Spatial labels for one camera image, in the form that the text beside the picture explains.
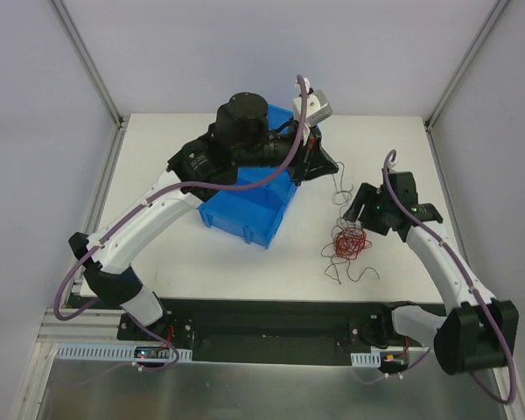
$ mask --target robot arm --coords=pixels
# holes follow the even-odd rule
[[[304,137],[287,168],[296,184],[338,170],[321,148],[316,126],[332,114],[331,108],[320,91],[312,91],[307,82],[306,88],[309,105],[304,127],[300,127]],[[232,186],[240,167],[279,166],[295,144],[301,106],[296,99],[295,118],[277,132],[268,127],[268,104],[261,96],[232,96],[218,109],[207,133],[186,143],[169,159],[166,170],[127,211],[97,232],[74,234],[69,244],[78,259],[96,247],[83,265],[84,277],[97,297],[108,305],[121,306],[152,331],[166,329],[165,309],[140,282],[130,266],[132,261],[176,219],[218,192],[204,187],[206,183]]]
[[[515,306],[510,301],[498,301],[463,258],[452,251],[455,248],[447,246],[451,241],[443,219],[432,204],[418,203],[412,173],[387,169],[384,173],[399,204],[421,223],[401,210],[385,183],[380,188],[362,184],[343,217],[358,220],[362,228],[380,235],[390,229],[396,231],[430,274],[444,301],[446,316],[439,317],[411,302],[386,304],[372,326],[377,342],[411,337],[433,348],[441,368],[449,375],[506,366],[507,356],[481,303],[488,308],[511,354],[519,319]]]

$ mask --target white table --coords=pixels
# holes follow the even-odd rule
[[[101,226],[148,189],[182,144],[203,134],[213,120],[211,114],[133,114]],[[383,159],[397,149],[397,169],[414,173],[420,202],[435,204],[454,237],[420,118],[334,116],[320,128],[325,150],[346,165],[345,186],[354,185],[355,190],[362,182],[379,186]],[[339,215],[333,191],[330,176],[303,183],[269,249],[209,229],[193,211],[150,243],[132,265],[161,298],[440,303],[424,266],[392,232],[387,237],[370,233],[373,247],[351,268],[357,277],[365,267],[374,267],[381,279],[368,270],[358,283],[343,275],[339,284],[323,273],[329,261],[319,253],[331,241]],[[93,296],[86,283],[80,293]]]

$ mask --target blue storage bin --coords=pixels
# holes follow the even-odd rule
[[[269,105],[269,126],[278,128],[292,117],[291,111]],[[236,185],[263,179],[273,168],[242,168]],[[246,191],[220,191],[199,207],[200,218],[209,228],[215,226],[246,243],[257,243],[266,249],[277,233],[286,207],[296,192],[290,174],[283,171],[272,182]]]

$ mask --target white wall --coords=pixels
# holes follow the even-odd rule
[[[48,3],[0,1],[0,419],[113,134]]]
[[[435,126],[473,268],[520,311],[525,387],[525,0],[516,0]]]
[[[297,73],[347,115],[426,117],[495,0],[66,0],[115,103],[214,112]]]

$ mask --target white cable clip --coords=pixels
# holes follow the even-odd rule
[[[389,161],[387,162],[387,167],[388,167],[389,169],[393,169],[395,166],[396,166],[396,158],[395,158],[395,160],[393,160],[393,161],[390,161],[390,160],[389,160]]]
[[[309,79],[307,79],[306,77],[304,77],[304,83],[305,83],[305,91],[307,94],[309,94],[309,90],[311,89],[312,85],[310,84]],[[297,94],[301,95],[301,87],[299,86],[299,83],[297,82],[296,82],[296,90],[297,90]]]
[[[97,247],[99,249],[104,249],[105,248],[105,244],[102,243],[102,242],[99,242],[99,239],[97,241],[90,242],[88,245],[90,245],[91,247]]]

